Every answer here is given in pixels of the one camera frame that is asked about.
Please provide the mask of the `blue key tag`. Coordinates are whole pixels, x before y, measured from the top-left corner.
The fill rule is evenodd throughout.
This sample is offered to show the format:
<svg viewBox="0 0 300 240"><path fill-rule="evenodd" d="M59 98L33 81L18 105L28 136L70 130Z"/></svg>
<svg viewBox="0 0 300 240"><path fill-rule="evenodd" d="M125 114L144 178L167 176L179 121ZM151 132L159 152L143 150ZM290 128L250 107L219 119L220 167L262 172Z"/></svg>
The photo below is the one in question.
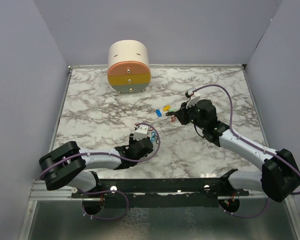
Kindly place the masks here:
<svg viewBox="0 0 300 240"><path fill-rule="evenodd" d="M162 117L162 113L161 113L161 111L160 111L159 109L156 109L156 110L155 110L155 113L156 113L156 115L157 115L158 117Z"/></svg>

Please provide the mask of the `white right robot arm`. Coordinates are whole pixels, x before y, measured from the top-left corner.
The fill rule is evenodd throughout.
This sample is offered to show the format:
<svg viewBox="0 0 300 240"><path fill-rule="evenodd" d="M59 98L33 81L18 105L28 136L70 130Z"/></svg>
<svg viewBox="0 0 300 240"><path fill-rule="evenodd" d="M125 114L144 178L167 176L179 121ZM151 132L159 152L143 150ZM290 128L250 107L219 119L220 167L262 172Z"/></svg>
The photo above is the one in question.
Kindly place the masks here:
<svg viewBox="0 0 300 240"><path fill-rule="evenodd" d="M230 196L237 189L255 190L280 203L300 186L300 171L289 150L267 148L239 135L218 120L210 100L199 100L192 106L183 102L173 116L182 125L193 124L200 129L208 142L238 154L259 169L255 173L236 170L230 174L219 184L224 195Z"/></svg>

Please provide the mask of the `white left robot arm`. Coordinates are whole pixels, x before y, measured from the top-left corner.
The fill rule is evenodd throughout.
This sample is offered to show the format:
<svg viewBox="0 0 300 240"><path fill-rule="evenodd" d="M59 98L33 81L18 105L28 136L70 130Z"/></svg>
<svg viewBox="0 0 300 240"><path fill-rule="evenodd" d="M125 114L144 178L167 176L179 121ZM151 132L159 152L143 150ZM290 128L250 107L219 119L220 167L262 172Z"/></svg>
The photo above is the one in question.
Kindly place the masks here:
<svg viewBox="0 0 300 240"><path fill-rule="evenodd" d="M49 191L69 186L93 198L102 189L93 169L128 169L151 159L149 154L153 150L154 145L149 137L140 140L131 137L128 145L104 151L83 149L76 141L68 141L39 159L39 179L45 182Z"/></svg>

